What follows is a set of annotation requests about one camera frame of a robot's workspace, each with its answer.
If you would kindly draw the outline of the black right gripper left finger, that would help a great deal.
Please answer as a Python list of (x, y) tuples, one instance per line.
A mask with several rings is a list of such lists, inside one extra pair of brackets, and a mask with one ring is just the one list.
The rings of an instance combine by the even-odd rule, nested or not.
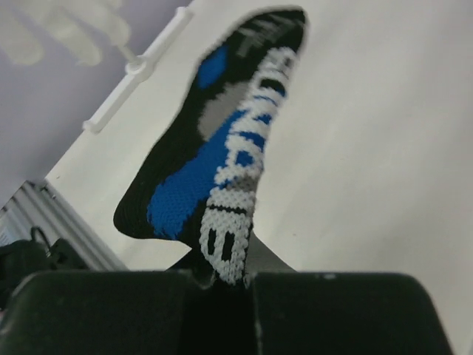
[(3, 354), (253, 354), (242, 289), (184, 271), (63, 271), (29, 276), (1, 321)]

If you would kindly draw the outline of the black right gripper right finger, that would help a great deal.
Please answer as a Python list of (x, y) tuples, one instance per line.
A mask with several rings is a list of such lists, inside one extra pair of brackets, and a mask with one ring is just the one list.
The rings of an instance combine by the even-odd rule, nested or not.
[(426, 289), (386, 272), (295, 272), (258, 237), (247, 270), (257, 354), (452, 354)]

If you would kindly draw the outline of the black and blue patterned sock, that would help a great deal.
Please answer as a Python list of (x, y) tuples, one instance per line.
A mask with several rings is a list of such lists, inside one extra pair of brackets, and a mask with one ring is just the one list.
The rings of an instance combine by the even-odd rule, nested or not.
[(306, 28), (302, 8), (273, 7), (205, 52), (179, 112), (115, 209), (120, 233), (186, 244), (182, 267), (201, 283), (242, 281), (265, 144)]

